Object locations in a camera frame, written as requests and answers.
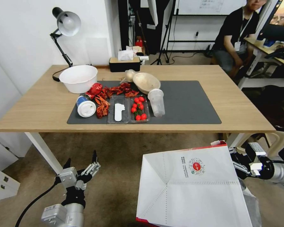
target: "man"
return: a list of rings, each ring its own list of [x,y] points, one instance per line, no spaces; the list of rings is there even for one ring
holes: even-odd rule
[[[241,66],[250,63],[253,48],[246,45],[245,37],[255,38],[260,9],[267,0],[247,0],[246,6],[233,11],[224,21],[214,45],[214,57],[221,68],[235,77]]]

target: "gray table mat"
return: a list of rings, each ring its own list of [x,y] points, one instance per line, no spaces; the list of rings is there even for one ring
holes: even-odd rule
[[[118,86],[118,81],[99,81],[103,86]],[[161,81],[164,92],[165,115],[156,118],[150,102],[150,120],[143,124],[221,124],[221,120],[198,81]],[[79,116],[77,105],[67,120],[68,124],[107,124],[107,117],[98,119]]]

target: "lanyard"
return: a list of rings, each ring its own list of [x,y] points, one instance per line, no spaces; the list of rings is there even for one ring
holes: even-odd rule
[[[247,28],[247,25],[249,24],[249,22],[251,21],[252,16],[253,16],[253,13],[252,13],[252,15],[250,16],[250,18],[249,18],[247,24],[246,24],[245,27],[243,28],[243,21],[244,21],[244,9],[243,9],[243,8],[242,8],[242,11],[243,11],[243,19],[242,19],[242,25],[241,25],[241,29],[240,29],[241,34],[240,34],[240,36],[239,36],[239,38],[238,38],[238,42],[240,41],[240,38],[241,38],[241,36],[243,35],[243,32],[245,31],[245,28]]]

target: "lamp arm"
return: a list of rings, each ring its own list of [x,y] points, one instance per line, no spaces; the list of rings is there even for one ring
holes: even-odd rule
[[[65,59],[65,61],[67,62],[67,64],[69,65],[69,67],[73,66],[73,62],[72,60],[67,56],[67,54],[65,54],[63,52],[63,50],[61,49],[60,45],[57,42],[57,38],[59,38],[60,36],[62,36],[62,34],[56,34],[59,31],[59,29],[56,29],[53,33],[50,34],[51,38],[53,39],[53,41],[55,42],[56,46],[58,47],[59,51],[61,52],[63,58]]]

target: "white cup lid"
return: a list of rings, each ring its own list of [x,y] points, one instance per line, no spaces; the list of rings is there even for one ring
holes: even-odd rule
[[[78,106],[78,114],[81,117],[90,117],[96,112],[96,105],[92,101],[85,101]]]

